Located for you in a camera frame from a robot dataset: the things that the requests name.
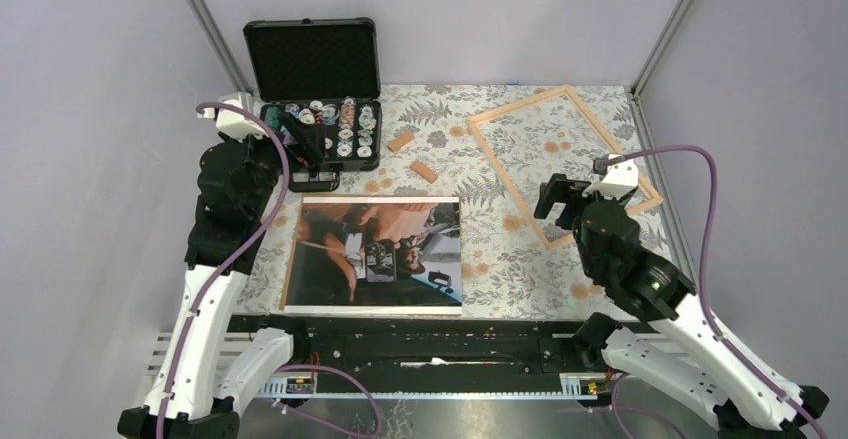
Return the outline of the light wooden picture frame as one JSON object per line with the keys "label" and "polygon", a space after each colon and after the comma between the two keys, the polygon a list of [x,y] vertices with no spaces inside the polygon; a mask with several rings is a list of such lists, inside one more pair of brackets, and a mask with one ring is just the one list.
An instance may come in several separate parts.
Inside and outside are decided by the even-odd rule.
{"label": "light wooden picture frame", "polygon": [[563,85],[469,119],[469,130],[521,216],[548,250],[573,241],[554,224],[562,206],[536,219],[539,186],[555,173],[591,181],[592,162],[638,145],[635,125],[621,86]]}

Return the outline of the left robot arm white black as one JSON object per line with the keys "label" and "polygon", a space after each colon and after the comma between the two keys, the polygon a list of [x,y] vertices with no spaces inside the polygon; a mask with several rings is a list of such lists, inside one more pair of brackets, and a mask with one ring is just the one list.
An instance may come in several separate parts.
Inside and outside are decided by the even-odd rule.
{"label": "left robot arm white black", "polygon": [[265,232],[282,207],[296,153],[324,142],[288,126],[255,123],[240,139],[224,135],[199,161],[195,223],[184,262],[184,288],[173,337],[142,405],[124,410],[123,438],[234,438],[248,404],[282,366],[309,360],[307,339],[260,330],[225,370],[219,368],[234,308]]}

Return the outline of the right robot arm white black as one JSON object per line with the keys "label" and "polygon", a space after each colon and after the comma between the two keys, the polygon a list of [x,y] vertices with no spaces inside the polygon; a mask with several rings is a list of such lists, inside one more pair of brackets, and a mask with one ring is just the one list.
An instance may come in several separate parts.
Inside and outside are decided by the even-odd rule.
{"label": "right robot arm white black", "polygon": [[542,183],[534,216],[556,203],[556,225],[572,232],[582,270],[621,310],[674,342],[682,361],[623,324],[594,313],[574,338],[583,369],[605,364],[672,397],[698,414],[722,438],[800,438],[822,416],[828,396],[798,385],[747,349],[718,319],[709,320],[694,282],[641,243],[640,224],[623,199],[608,199],[587,181],[554,174]]}

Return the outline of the photo print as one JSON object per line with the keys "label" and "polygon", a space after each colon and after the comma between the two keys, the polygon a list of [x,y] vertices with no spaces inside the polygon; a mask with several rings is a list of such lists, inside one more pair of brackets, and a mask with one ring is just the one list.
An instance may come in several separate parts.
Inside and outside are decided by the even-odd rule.
{"label": "photo print", "polygon": [[281,311],[460,315],[460,210],[450,196],[305,197]]}

